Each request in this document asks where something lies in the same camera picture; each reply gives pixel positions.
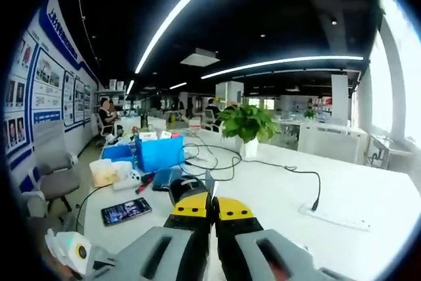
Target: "white flower pot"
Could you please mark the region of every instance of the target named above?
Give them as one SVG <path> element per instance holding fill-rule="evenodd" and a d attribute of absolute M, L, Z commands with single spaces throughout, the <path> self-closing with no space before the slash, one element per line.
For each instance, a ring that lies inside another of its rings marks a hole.
<path fill-rule="evenodd" d="M 238 136 L 235 137 L 235 148 L 238 153 L 243 157 L 243 159 L 251 159 L 257 155 L 257 147 L 259 146 L 259 141 L 257 138 L 244 144 L 244 141 Z"/>

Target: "black ceiling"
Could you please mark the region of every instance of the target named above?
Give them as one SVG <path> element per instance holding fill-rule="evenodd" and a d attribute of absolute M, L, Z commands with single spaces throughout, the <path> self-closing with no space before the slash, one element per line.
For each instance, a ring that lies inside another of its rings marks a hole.
<path fill-rule="evenodd" d="M 245 74 L 299 68 L 364 70 L 380 21 L 378 0 L 192 0 L 165 31 L 140 74 L 134 70 L 155 32 L 179 0 L 59 0 L 76 45 L 103 83 L 135 80 L 132 93 L 145 86 L 177 91 L 214 92 L 217 82 Z M 207 67 L 180 61 L 198 47 L 217 51 Z M 250 63 L 310 55 L 357 55 L 364 61 L 313 61 L 264 66 L 201 80 L 200 76 Z M 331 72 L 277 73 L 236 78 L 260 94 L 330 94 Z M 350 86 L 358 76 L 349 74 Z"/>

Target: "phone screen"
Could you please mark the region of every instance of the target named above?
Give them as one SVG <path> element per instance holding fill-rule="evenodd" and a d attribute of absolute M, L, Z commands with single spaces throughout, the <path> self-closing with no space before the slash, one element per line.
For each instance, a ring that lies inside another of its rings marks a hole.
<path fill-rule="evenodd" d="M 152 211 L 151 206 L 142 197 L 101 210 L 105 226 L 124 222 Z"/>

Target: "blue storage box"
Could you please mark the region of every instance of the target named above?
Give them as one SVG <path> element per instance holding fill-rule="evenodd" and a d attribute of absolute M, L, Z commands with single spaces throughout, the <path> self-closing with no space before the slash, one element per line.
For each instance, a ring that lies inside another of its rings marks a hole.
<path fill-rule="evenodd" d="M 183 137 L 141 141 L 136 136 L 137 162 L 144 172 L 155 172 L 184 162 Z"/>
<path fill-rule="evenodd" d="M 111 161 L 130 161 L 133 169 L 136 168 L 135 157 L 129 145 L 116 145 L 104 148 L 102 159 L 111 159 Z"/>

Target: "workstation desk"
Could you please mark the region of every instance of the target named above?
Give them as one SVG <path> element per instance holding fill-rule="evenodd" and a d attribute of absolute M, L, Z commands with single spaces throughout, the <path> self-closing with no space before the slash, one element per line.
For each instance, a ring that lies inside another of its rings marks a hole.
<path fill-rule="evenodd" d="M 199 138 L 185 136 L 184 143 L 234 148 L 233 140 L 222 140 L 216 132 L 201 130 Z M 231 166 L 234 154 L 200 147 L 196 165 L 212 168 Z M 195 147 L 186 149 L 193 154 Z M 307 246 L 316 267 L 326 267 L 355 280 L 373 280 L 392 262 L 412 232 L 421 210 L 420 195 L 407 174 L 354 165 L 309 155 L 273 145 L 259 144 L 255 160 L 296 166 L 315 171 L 321 179 L 321 194 L 315 213 L 341 220 L 363 220 L 369 231 L 333 224 L 303 214 L 303 205 L 317 196 L 318 179 L 313 174 L 295 174 L 260 163 L 241 162 L 234 179 L 219 182 L 217 196 L 238 199 L 246 204 L 263 228 L 277 230 L 298 245 Z M 184 166 L 192 174 L 203 169 Z M 232 177 L 232 168 L 213 170 L 216 179 Z M 110 227 L 104 227 L 101 209 L 144 197 L 152 212 Z M 134 189 L 114 192 L 107 187 L 87 200 L 85 236 L 111 253 L 118 253 L 150 227 L 162 226 L 173 206 L 168 193 L 154 192 L 148 186 L 140 195 Z M 225 280 L 216 251 L 214 229 L 210 237 L 208 280 Z"/>

